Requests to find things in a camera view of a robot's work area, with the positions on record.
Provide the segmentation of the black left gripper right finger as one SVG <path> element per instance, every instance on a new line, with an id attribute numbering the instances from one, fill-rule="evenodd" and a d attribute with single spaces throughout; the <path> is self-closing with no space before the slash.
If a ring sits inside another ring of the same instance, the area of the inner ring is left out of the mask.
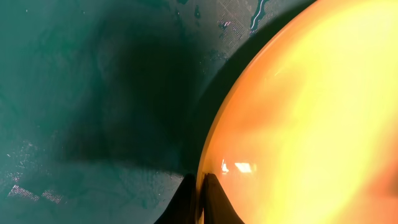
<path id="1" fill-rule="evenodd" d="M 207 174 L 203 179 L 201 204 L 204 224 L 244 224 L 214 174 Z"/>

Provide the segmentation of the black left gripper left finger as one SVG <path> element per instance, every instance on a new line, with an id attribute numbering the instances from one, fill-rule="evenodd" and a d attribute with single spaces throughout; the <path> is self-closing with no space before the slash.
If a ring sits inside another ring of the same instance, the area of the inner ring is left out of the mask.
<path id="1" fill-rule="evenodd" d="M 154 224 L 194 224 L 196 178 L 187 174 L 181 181 L 167 208 Z"/>

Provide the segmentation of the yellow plate with stain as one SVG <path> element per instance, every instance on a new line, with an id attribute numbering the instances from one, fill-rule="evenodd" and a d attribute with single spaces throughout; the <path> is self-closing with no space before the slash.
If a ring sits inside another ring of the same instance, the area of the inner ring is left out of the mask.
<path id="1" fill-rule="evenodd" d="M 397 1 L 316 1 L 259 51 L 206 138 L 244 223 L 397 222 Z"/>

